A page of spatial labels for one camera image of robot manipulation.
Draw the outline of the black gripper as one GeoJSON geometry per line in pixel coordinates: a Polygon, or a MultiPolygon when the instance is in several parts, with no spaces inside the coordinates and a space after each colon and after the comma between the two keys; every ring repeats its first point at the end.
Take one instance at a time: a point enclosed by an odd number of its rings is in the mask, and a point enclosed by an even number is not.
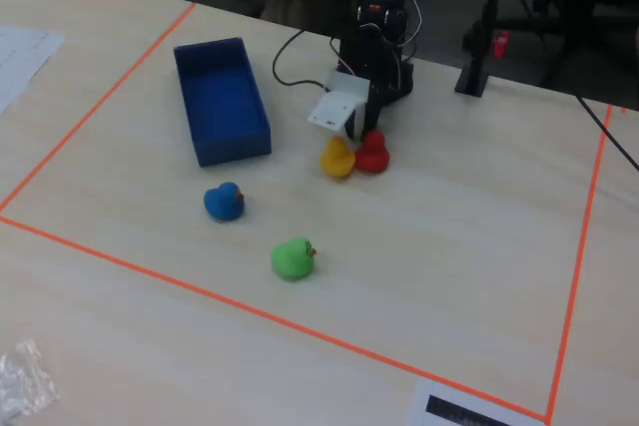
{"type": "Polygon", "coordinates": [[[412,64],[400,64],[399,69],[370,82],[365,107],[356,107],[347,120],[347,136],[360,142],[363,134],[374,131],[383,107],[408,96],[413,89],[412,64]]]}

